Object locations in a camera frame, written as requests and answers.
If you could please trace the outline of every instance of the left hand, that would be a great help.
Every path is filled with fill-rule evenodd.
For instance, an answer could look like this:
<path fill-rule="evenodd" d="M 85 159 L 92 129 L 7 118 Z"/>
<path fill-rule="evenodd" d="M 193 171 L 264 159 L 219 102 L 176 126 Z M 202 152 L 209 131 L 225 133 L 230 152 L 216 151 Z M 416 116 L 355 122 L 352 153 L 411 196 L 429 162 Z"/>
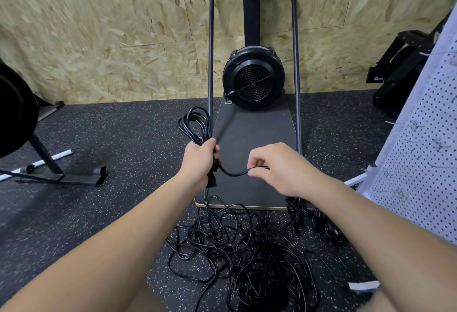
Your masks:
<path fill-rule="evenodd" d="M 219 160 L 219 150 L 220 147 L 216 145 L 213 137 L 205 141 L 202 146 L 193 142 L 187 144 L 178 175 L 190 182 L 196 193 L 201 192 L 207 186 L 208 172 L 213 166 L 213 159 Z"/>

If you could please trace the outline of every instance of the forearm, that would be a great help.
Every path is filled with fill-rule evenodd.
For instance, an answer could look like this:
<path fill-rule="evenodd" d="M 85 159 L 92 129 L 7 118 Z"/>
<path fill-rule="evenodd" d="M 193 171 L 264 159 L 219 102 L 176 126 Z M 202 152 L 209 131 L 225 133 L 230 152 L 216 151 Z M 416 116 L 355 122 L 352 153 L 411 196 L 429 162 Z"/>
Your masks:
<path fill-rule="evenodd" d="M 347 236 L 397 309 L 457 311 L 455 246 L 335 179 L 310 201 Z"/>
<path fill-rule="evenodd" d="M 43 271 L 1 312 L 126 310 L 193 193 L 175 176 Z"/>

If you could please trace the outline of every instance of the left arm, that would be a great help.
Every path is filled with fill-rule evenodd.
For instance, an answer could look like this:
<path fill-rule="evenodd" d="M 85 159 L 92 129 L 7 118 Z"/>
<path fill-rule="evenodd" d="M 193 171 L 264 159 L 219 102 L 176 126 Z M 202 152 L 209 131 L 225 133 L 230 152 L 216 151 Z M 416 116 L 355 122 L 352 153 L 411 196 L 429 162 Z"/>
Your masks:
<path fill-rule="evenodd" d="M 173 178 L 49 266 L 0 312 L 125 311 L 181 213 L 208 183 L 215 147 L 215 139 L 189 143 Z"/>

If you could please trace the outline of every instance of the bare skin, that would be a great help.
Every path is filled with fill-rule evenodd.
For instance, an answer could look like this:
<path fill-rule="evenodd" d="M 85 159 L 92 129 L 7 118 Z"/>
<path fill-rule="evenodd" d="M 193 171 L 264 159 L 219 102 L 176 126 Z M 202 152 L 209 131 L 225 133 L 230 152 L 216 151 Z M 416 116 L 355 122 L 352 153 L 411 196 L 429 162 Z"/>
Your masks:
<path fill-rule="evenodd" d="M 208 183 L 211 139 L 186 147 L 180 171 L 124 216 L 35 277 L 0 312 L 159 311 L 145 286 L 165 238 Z M 249 176 L 311 201 L 343 231 L 382 285 L 361 311 L 457 311 L 452 244 L 326 176 L 285 144 L 252 150 Z"/>

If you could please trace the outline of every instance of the hand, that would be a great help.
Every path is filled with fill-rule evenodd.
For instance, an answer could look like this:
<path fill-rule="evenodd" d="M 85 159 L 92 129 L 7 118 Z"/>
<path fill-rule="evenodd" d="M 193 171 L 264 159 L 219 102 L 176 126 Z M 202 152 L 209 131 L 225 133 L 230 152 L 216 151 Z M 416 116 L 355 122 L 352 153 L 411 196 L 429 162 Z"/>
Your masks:
<path fill-rule="evenodd" d="M 208 173 L 213 166 L 213 160 L 219 160 L 220 147 L 216 145 L 215 138 L 211 138 L 202 146 L 190 142 L 184 151 L 181 169 L 178 175 L 184 177 L 195 189 L 195 193 L 201 192 L 208 184 Z"/>
<path fill-rule="evenodd" d="M 268 166 L 270 169 L 254 167 Z M 286 196 L 312 201 L 331 177 L 315 168 L 304 157 L 280 142 L 255 148 L 249 154 L 248 175 L 261 178 Z"/>

